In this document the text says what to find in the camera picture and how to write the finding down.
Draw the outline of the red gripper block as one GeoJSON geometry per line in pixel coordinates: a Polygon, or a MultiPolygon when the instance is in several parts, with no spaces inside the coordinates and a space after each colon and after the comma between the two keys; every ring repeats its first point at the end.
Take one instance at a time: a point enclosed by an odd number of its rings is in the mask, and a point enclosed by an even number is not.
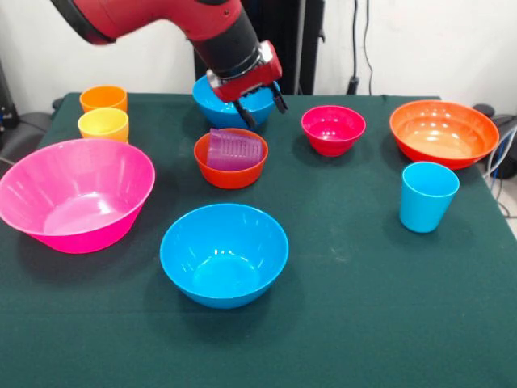
{"type": "MultiPolygon", "coordinates": [[[[262,86],[270,86],[282,77],[282,67],[276,50],[269,40],[260,43],[258,61],[247,71],[232,78],[219,78],[208,70],[208,83],[215,95],[224,103],[233,103],[239,116],[250,129],[255,129],[256,121],[245,109],[240,98],[262,86]]],[[[277,110],[284,114],[288,110],[284,97],[276,86],[270,86],[277,110]]]]}

